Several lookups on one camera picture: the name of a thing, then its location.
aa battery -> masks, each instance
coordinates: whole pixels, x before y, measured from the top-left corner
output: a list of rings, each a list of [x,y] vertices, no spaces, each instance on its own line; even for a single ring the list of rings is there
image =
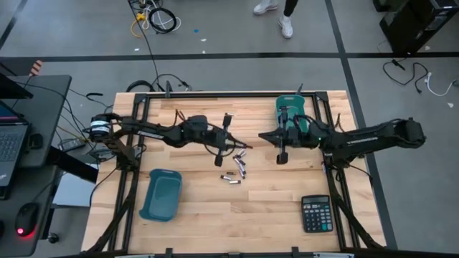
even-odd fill
[[[228,180],[228,181],[231,181],[231,180],[232,180],[229,176],[223,176],[223,175],[221,175],[220,178],[221,178],[221,179],[224,179],[224,180]]]

wooden tabletop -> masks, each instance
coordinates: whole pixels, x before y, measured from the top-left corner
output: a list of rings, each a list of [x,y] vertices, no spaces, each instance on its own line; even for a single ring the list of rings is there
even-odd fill
[[[131,115],[133,97],[134,93],[118,93],[114,112]],[[355,129],[346,91],[329,91],[328,97],[333,119],[336,121],[341,113],[343,129]],[[247,179],[239,185],[229,185],[220,179],[227,171],[235,172],[233,177],[241,179],[235,162],[227,157],[221,168],[214,166],[214,156],[202,145],[192,143],[172,148],[159,140],[146,139],[148,148],[141,162],[129,253],[164,253],[167,247],[174,248],[174,253],[290,252],[291,247],[299,247],[301,252],[339,250],[334,223],[334,230],[329,233],[307,234],[302,226],[301,197],[329,194],[320,150],[289,148],[288,163],[277,165],[279,150],[258,137],[258,133],[276,129],[275,97],[154,99],[148,121],[171,125],[175,109],[185,116],[206,115],[209,123],[215,125],[222,124],[225,113],[235,114],[229,131],[254,146],[243,158]],[[305,112],[314,114],[308,99]],[[366,170],[364,160],[355,160],[352,165]],[[104,163],[98,181],[114,168],[115,161]],[[169,222],[148,221],[138,215],[150,182],[149,173],[155,168],[175,170],[183,177],[179,210]],[[357,219],[377,242],[385,244],[368,176],[353,168],[345,172]],[[112,219],[119,178],[120,171],[116,171],[94,193],[83,250],[95,243]],[[341,217],[346,242],[351,246],[348,223],[342,212]],[[124,221],[121,225],[118,248]]]

white cable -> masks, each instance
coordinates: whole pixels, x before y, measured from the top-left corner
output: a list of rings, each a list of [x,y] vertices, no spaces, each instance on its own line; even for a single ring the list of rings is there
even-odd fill
[[[155,9],[158,8],[158,6],[155,4],[155,1],[153,1],[153,5],[155,6]],[[151,10],[150,10],[150,7],[151,7],[151,6],[149,6],[149,7],[147,7],[147,8],[144,9],[144,14],[145,14],[145,17],[147,17],[147,19],[148,19],[149,13],[150,13],[150,11],[151,11]],[[158,14],[159,23],[156,23],[156,22],[155,22],[155,14]],[[174,20],[174,19],[170,19],[170,20],[168,20],[168,21],[163,22],[162,19],[161,19],[161,15],[159,14],[159,11],[156,12],[155,14],[153,14],[153,16],[152,16],[152,18],[151,18],[151,21],[152,21],[155,25],[162,26],[163,29],[166,29],[166,27],[165,27],[164,25],[166,25],[166,24],[168,24],[169,22],[172,22],[172,21]],[[175,32],[175,31],[176,31],[177,29],[179,29],[180,26],[181,26],[181,20],[180,20],[180,18],[176,17],[176,20],[178,21],[178,22],[177,22],[177,27],[175,27],[175,29],[172,30],[173,32]]]
[[[450,83],[450,86],[448,86],[448,89],[446,90],[445,93],[443,93],[443,94],[438,94],[438,93],[434,92],[432,89],[430,89],[430,78],[431,78],[431,77],[432,77],[432,73],[429,72],[429,73],[427,74],[427,78],[424,79],[424,81],[425,81],[425,83],[427,84],[428,90],[429,90],[432,94],[434,94],[435,96],[437,96],[437,97],[444,97],[444,96],[446,96],[447,93],[451,90],[451,87],[453,86],[453,84],[454,84],[455,82],[458,81],[458,80],[453,80],[453,81]]]

computer tower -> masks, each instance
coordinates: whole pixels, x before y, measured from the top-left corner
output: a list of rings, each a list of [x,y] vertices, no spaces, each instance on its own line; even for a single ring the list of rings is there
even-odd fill
[[[409,0],[379,23],[395,53],[416,53],[459,11],[459,0]]]

computer mouse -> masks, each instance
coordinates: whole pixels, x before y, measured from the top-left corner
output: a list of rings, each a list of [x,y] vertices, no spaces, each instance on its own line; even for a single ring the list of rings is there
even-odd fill
[[[38,208],[36,203],[27,203],[19,209],[15,223],[16,233],[19,236],[25,237],[34,231],[37,224]]]

